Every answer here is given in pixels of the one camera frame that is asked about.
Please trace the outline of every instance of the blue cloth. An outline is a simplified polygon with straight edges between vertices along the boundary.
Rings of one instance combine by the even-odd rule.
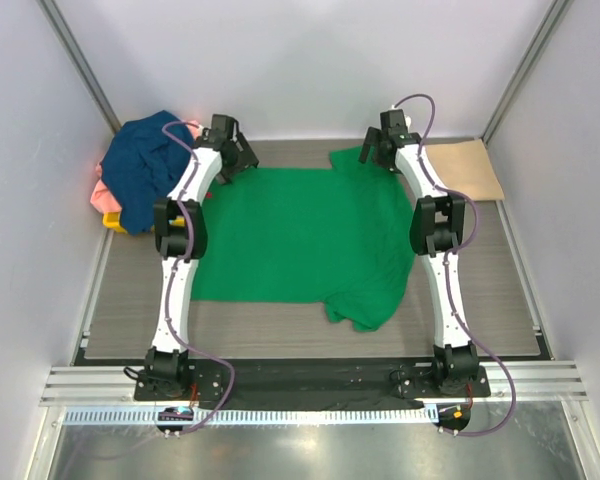
[[[125,123],[101,162],[102,181],[122,207],[120,225],[132,235],[151,230],[153,203],[175,188],[189,164],[191,155],[161,131],[174,120],[163,110]],[[193,147],[186,125],[174,125],[169,132]]]

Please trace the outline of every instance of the pile of clothes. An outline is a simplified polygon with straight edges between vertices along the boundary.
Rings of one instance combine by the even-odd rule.
[[[91,204],[100,213],[120,212],[120,225],[132,235],[153,226],[153,204],[178,184],[191,155],[162,133],[178,118],[161,111],[125,123],[96,166],[100,180]],[[194,127],[175,125],[169,132],[193,148]]]

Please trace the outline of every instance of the metal floor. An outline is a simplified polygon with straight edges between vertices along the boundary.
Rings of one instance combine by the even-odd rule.
[[[330,151],[359,144],[356,140],[266,141],[253,142],[253,148],[264,167],[330,168]],[[479,210],[480,232],[460,256],[460,286],[469,326],[497,354],[537,355],[533,323],[496,204],[480,202]],[[467,209],[465,231],[472,225]],[[115,234],[89,328],[86,358],[144,358],[156,328],[161,281],[153,237]],[[194,302],[189,339],[225,358],[430,355],[429,284],[416,260],[402,304],[377,332],[355,332],[347,321],[329,323],[322,304]]]
[[[471,429],[494,425],[507,408],[475,404]],[[560,402],[521,403],[509,425],[482,438],[453,438],[429,424],[217,427],[179,440],[156,438],[127,454],[146,435],[157,435],[155,427],[65,426],[49,478],[585,478]]]

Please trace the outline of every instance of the pink cloth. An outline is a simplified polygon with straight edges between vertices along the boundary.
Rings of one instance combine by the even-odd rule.
[[[99,163],[96,165],[96,174],[98,177],[102,176],[102,167]],[[102,180],[98,180],[98,183],[96,183],[96,186],[93,189],[93,193],[91,194],[91,205],[93,205],[93,208],[100,213],[122,211],[122,207],[116,200],[116,197],[113,196]]]

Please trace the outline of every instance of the metal frame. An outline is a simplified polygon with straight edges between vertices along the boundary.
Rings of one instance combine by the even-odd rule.
[[[104,90],[100,86],[100,82],[98,82],[89,62],[87,62],[87,59],[82,53],[82,49],[73,36],[73,33],[71,32],[67,21],[64,19],[62,12],[60,12],[55,0],[38,0],[38,4],[46,15],[47,20],[49,20],[53,31],[58,36],[58,40],[60,40],[60,43],[65,48],[67,55],[69,55],[71,62],[80,75],[80,78],[82,78],[85,87],[87,87],[87,90],[91,94],[100,113],[109,124],[111,130],[114,133],[117,132],[120,130],[120,120],[118,120],[118,116],[114,112],[111,103],[109,103]]]
[[[506,362],[515,380],[519,402],[560,401],[565,408],[578,454],[587,478],[600,478],[600,454],[589,424],[588,398],[576,365],[572,361],[511,361]],[[489,398],[476,402],[508,403],[511,392],[500,367],[484,363],[492,389]],[[45,385],[40,407],[46,410],[38,444],[27,478],[47,478],[65,418],[71,425],[149,424],[155,421],[155,411],[165,406],[186,405],[187,402],[136,402],[134,383],[121,367],[57,367],[53,368]],[[426,399],[435,403],[462,402],[461,398]],[[389,412],[240,412],[223,411],[218,425],[328,425],[345,423],[422,423],[431,421],[431,407],[422,411]]]
[[[518,68],[516,68],[513,77],[511,77],[507,88],[500,98],[500,102],[498,102],[498,106],[493,112],[489,123],[487,123],[487,127],[482,135],[482,140],[484,141],[485,145],[488,145],[493,138],[493,135],[500,126],[500,123],[509,111],[509,108],[516,99],[525,82],[531,75],[533,68],[538,63],[538,60],[542,56],[542,53],[549,43],[549,40],[560,25],[560,22],[566,15],[567,10],[572,3],[573,0],[554,0],[549,7],[549,10],[547,10],[547,13],[540,23],[538,30],[529,44],[529,47],[527,47],[527,51],[522,57],[522,61],[518,65]]]
[[[505,362],[516,382],[518,401],[586,400],[580,374],[572,361],[512,361]],[[484,362],[492,396],[476,398],[476,402],[501,402],[511,392],[504,373],[495,362]],[[51,370],[40,406],[128,406],[135,402],[135,383],[121,367],[56,367]],[[432,398],[427,403],[463,402],[464,398]],[[160,402],[159,405],[179,405],[187,402]]]
[[[600,446],[591,420],[591,404],[563,401],[562,408],[586,477],[600,478]]]

